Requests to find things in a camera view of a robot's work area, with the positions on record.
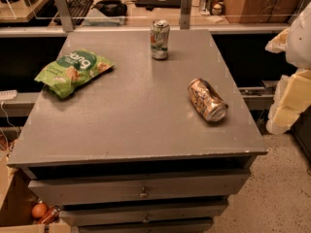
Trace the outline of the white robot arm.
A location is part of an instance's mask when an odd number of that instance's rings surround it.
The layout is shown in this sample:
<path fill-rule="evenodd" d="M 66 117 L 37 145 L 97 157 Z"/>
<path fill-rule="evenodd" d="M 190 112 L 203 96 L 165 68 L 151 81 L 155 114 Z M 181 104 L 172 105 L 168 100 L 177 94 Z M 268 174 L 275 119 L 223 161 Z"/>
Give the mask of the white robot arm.
<path fill-rule="evenodd" d="M 277 83 L 268 113 L 267 131 L 280 135 L 311 106 L 311 3 L 265 49 L 273 53 L 283 51 L 286 61 L 296 68 L 294 74 L 283 75 Z"/>

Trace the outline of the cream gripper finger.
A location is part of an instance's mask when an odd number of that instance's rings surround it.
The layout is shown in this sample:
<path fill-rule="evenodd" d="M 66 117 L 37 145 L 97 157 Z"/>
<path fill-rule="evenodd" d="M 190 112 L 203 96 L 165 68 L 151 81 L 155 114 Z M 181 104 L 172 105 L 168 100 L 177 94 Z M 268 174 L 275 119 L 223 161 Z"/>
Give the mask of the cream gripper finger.
<path fill-rule="evenodd" d="M 277 36 L 270 40 L 265 49 L 269 52 L 280 53 L 285 50 L 289 29 L 286 28 L 281 31 Z"/>
<path fill-rule="evenodd" d="M 284 134 L 311 106 L 311 70 L 298 69 L 290 77 L 283 75 L 273 100 L 266 129 L 274 135 Z"/>

